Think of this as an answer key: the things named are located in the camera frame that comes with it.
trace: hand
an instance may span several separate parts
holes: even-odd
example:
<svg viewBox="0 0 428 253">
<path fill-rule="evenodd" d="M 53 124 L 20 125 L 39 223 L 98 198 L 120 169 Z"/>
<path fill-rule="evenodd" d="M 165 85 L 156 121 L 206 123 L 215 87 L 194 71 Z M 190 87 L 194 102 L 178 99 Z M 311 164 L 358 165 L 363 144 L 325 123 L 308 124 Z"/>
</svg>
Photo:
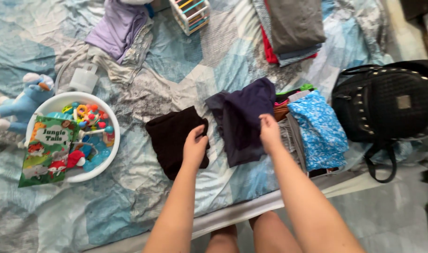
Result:
<svg viewBox="0 0 428 253">
<path fill-rule="evenodd" d="M 264 146 L 264 151 L 268 154 L 272 154 L 276 149 L 283 146 L 280 135 L 280 127 L 270 114 L 261 114 L 261 142 Z"/>
<path fill-rule="evenodd" d="M 200 136 L 205 125 L 197 126 L 192 129 L 183 148 L 183 165 L 198 169 L 206 152 L 208 136 Z"/>
</svg>

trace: blue stuffed animal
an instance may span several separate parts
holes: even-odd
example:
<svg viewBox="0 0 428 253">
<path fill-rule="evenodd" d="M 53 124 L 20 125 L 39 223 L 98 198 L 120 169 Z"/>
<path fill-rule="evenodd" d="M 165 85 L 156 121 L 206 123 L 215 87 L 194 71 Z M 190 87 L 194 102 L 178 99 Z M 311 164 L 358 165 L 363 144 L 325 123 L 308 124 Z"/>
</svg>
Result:
<svg viewBox="0 0 428 253">
<path fill-rule="evenodd" d="M 25 135 L 33 113 L 55 93 L 54 82 L 49 76 L 27 73 L 23 82 L 23 92 L 16 99 L 0 97 L 0 130 Z"/>
</svg>

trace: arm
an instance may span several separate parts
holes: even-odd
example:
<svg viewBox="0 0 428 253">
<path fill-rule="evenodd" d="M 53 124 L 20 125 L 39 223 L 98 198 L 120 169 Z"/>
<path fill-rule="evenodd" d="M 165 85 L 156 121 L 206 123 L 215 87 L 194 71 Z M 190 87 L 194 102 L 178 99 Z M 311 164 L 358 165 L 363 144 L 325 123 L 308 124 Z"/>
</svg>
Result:
<svg viewBox="0 0 428 253">
<path fill-rule="evenodd" d="M 270 154 L 287 215 L 305 253 L 364 253 L 337 210 L 302 172 L 281 142 L 269 114 L 261 118 L 261 140 Z"/>
<path fill-rule="evenodd" d="M 184 144 L 183 164 L 173 183 L 161 214 L 151 230 L 143 253 L 191 250 L 194 222 L 195 177 L 205 155 L 208 137 L 198 137 L 204 125 L 193 129 Z"/>
</svg>

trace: blue floral clothing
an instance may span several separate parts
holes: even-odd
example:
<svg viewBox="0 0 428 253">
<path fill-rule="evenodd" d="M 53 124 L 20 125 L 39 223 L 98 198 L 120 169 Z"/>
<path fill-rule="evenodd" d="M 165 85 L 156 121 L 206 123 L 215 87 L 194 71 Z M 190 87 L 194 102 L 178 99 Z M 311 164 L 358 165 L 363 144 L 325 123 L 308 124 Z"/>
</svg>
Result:
<svg viewBox="0 0 428 253">
<path fill-rule="evenodd" d="M 318 90 L 287 107 L 300 125 L 307 171 L 346 164 L 343 152 L 348 150 L 347 136 Z"/>
</svg>

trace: bed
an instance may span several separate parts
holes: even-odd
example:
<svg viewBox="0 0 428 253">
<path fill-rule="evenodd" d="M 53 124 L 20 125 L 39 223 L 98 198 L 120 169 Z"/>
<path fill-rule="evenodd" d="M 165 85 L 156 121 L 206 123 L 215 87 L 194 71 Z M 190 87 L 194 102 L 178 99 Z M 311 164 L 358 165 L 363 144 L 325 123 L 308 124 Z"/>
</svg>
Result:
<svg viewBox="0 0 428 253">
<path fill-rule="evenodd" d="M 251 0 L 210 2 L 209 25 L 189 37 L 169 9 L 156 14 L 149 53 L 131 84 L 113 83 L 99 72 L 93 94 L 113 108 L 121 125 L 119 152 L 104 173 L 81 183 L 18 189 L 24 151 L 11 145 L 0 152 L 0 252 L 81 252 L 149 231 L 172 184 L 144 125 L 192 105 L 209 120 L 211 145 L 210 165 L 197 174 L 195 217 L 205 219 L 196 220 L 195 237 L 221 225 L 207 216 L 228 221 L 228 206 L 256 199 L 248 204 L 256 208 L 252 213 L 264 210 L 259 207 L 266 201 L 276 207 L 279 187 L 270 159 L 228 168 L 204 100 L 264 76 L 278 92 L 311 83 L 328 98 L 343 68 L 391 62 L 384 53 L 387 21 L 378 0 L 323 0 L 326 42 L 315 59 L 286 67 L 266 62 Z M 102 0 L 0 1 L 0 93 L 20 93 L 26 72 L 55 77 L 72 57 L 60 80 L 60 91 L 66 90 L 75 68 L 86 61 L 84 38 L 102 15 Z M 352 144 L 347 166 L 318 184 L 328 189 L 356 178 L 359 172 L 347 170 L 363 151 Z"/>
</svg>

